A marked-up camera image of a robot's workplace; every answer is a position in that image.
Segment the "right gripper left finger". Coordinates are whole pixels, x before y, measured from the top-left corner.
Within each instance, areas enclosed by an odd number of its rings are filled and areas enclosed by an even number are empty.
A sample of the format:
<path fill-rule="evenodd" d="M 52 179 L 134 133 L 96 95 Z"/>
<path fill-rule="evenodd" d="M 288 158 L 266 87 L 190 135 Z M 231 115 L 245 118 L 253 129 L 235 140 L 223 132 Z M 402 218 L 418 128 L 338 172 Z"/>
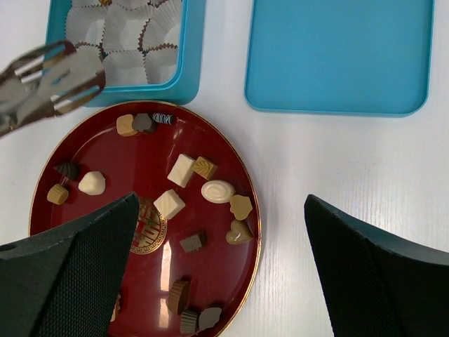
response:
<path fill-rule="evenodd" d="M 2 336 L 106 336 L 140 210 L 131 192 L 1 246 Z"/>

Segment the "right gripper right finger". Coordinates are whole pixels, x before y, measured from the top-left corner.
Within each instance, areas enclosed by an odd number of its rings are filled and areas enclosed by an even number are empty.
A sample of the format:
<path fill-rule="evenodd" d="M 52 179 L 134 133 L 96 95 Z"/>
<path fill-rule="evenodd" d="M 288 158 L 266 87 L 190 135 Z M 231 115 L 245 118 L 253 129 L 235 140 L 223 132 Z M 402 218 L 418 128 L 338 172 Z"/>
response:
<path fill-rule="evenodd" d="M 448 335 L 448 253 L 312 194 L 304 219 L 335 336 Z"/>

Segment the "silver metal tongs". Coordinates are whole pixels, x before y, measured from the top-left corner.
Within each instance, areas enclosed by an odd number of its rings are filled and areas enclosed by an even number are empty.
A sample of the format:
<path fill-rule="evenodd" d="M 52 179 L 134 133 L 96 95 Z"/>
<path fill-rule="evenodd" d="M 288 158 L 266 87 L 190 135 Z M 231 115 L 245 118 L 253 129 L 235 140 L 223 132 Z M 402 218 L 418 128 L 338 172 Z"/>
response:
<path fill-rule="evenodd" d="M 89 103 L 106 85 L 102 56 L 59 40 L 14 59 L 1 72 L 1 136 Z"/>

